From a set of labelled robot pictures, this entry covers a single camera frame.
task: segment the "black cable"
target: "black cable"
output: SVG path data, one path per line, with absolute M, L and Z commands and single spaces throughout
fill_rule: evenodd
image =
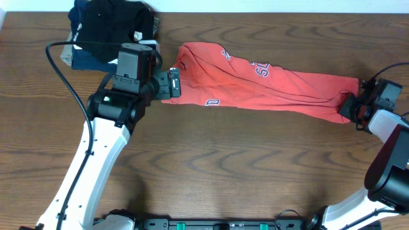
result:
M 377 78 L 377 76 L 379 76 L 381 73 L 385 72 L 386 70 L 388 70 L 390 68 L 397 67 L 397 66 L 401 66 L 401 65 L 409 65 L 409 62 L 407 62 L 407 63 L 396 63 L 396 64 L 393 64 L 393 65 L 387 66 L 387 67 L 383 68 L 382 70 L 380 70 L 378 73 L 376 73 L 373 77 L 371 77 L 371 79 L 369 81 Z
M 284 214 L 284 213 L 286 213 L 286 212 L 289 212 L 289 211 L 291 211 L 291 212 L 297 214 L 299 217 L 301 217 L 301 215 L 298 214 L 298 212 L 296 212 L 295 210 L 282 210 L 282 211 L 276 216 L 275 221 L 274 221 L 274 227 L 275 227 L 276 229 L 281 230 L 280 224 L 277 225 L 278 218 L 279 218 L 282 214 Z
M 78 94 L 75 92 L 74 88 L 70 85 L 70 83 L 67 81 L 67 79 L 64 77 L 64 75 L 61 73 L 61 71 L 59 71 L 58 67 L 56 66 L 56 64 L 54 63 L 54 61 L 52 60 L 52 57 L 50 55 L 50 48 L 53 46 L 57 46 L 57 45 L 81 45 L 81 44 L 100 44 L 100 45 L 117 45 L 120 46 L 120 44 L 115 44 L 115 43 L 100 43 L 100 42 L 54 42 L 54 43 L 50 43 L 47 45 L 47 47 L 45 48 L 45 54 L 47 55 L 47 59 L 49 60 L 52 68 L 56 71 L 58 77 L 63 81 L 63 83 L 65 84 L 65 86 L 68 88 L 68 90 L 71 92 L 71 94 L 74 96 L 75 100 L 77 101 L 77 103 L 79 104 L 79 107 L 81 108 L 81 111 L 85 117 L 87 126 L 88 126 L 88 132 L 89 132 L 89 143 L 88 143 L 88 149 L 85 152 L 85 157 L 84 160 L 81 163 L 81 166 L 78 169 L 77 174 L 75 175 L 74 180 L 72 181 L 72 184 L 70 186 L 70 188 L 68 189 L 67 195 L 65 197 L 63 206 L 61 207 L 61 211 L 59 212 L 59 217 L 58 217 L 58 222 L 57 222 L 57 230 L 61 229 L 61 225 L 63 223 L 63 220 L 65 218 L 65 210 L 66 207 L 68 206 L 68 202 L 70 200 L 70 197 L 72 195 L 72 192 L 75 188 L 75 185 L 78 182 L 78 179 L 81 175 L 82 170 L 84 170 L 85 164 L 90 156 L 90 154 L 92 154 L 92 146 L 93 146 L 93 129 L 91 126 L 91 122 L 87 116 L 87 112 L 86 112 L 86 108 L 84 106 L 84 104 L 82 103 L 81 99 L 79 98 Z
M 103 77 L 103 79 L 101 80 L 101 83 L 98 89 L 104 89 L 107 86 L 111 78 L 112 78 L 112 73 L 108 73 L 107 75 L 105 75 L 105 77 Z
M 360 110 L 360 106 L 358 106 L 358 107 L 355 109 L 355 120 L 357 121 L 357 124 L 355 125 L 355 129 L 356 129 L 357 131 L 363 131 L 363 130 L 364 130 L 364 126 L 363 126 L 363 124 L 362 124 L 362 120 L 359 119 L 359 110 Z
M 162 56 L 159 54 L 159 52 L 157 50 L 153 50 L 152 54 L 153 54 L 153 56 L 155 56 L 158 59 L 158 65 L 155 67 L 156 68 L 155 71 L 159 72 L 160 68 L 162 67 L 162 63 L 163 63 Z
M 401 118 L 406 119 L 406 115 L 409 115 L 409 111 L 406 112 L 406 113 L 404 113 L 404 114 L 402 114 L 402 115 L 401 115 Z
M 350 224 L 350 225 L 347 224 L 345 227 L 343 227 L 343 228 L 340 229 L 340 230 L 347 230 L 347 229 L 349 229 L 349 228 L 351 228 L 351 227 L 354 227 L 354 226 L 356 226 L 357 224 L 362 223 L 363 221 L 366 221 L 366 220 L 368 220 L 368 219 L 370 219 L 370 218 L 372 218 L 372 217 L 375 217 L 375 216 L 379 215 L 379 213 L 399 213 L 399 212 L 398 212 L 398 211 L 395 211 L 395 210 L 375 210 L 375 211 L 372 212 L 371 214 L 369 214 L 369 215 L 367 215 L 367 216 L 365 216 L 365 217 L 362 217 L 361 219 L 355 221 L 354 223 L 352 223 L 352 224 Z

